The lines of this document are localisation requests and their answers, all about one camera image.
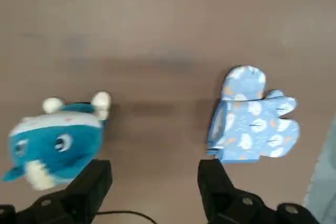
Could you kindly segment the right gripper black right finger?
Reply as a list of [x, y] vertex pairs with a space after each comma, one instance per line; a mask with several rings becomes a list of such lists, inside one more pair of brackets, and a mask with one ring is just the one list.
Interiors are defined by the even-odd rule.
[[236, 188], [218, 159], [199, 162], [197, 183], [208, 223], [319, 223], [301, 205], [285, 202], [273, 210], [259, 196]]

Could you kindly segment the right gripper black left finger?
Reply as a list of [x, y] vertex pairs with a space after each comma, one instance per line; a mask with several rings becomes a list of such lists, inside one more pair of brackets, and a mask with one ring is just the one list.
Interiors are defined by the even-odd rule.
[[94, 159], [65, 189], [41, 196], [22, 211], [1, 205], [1, 223], [92, 223], [112, 181], [110, 161]]

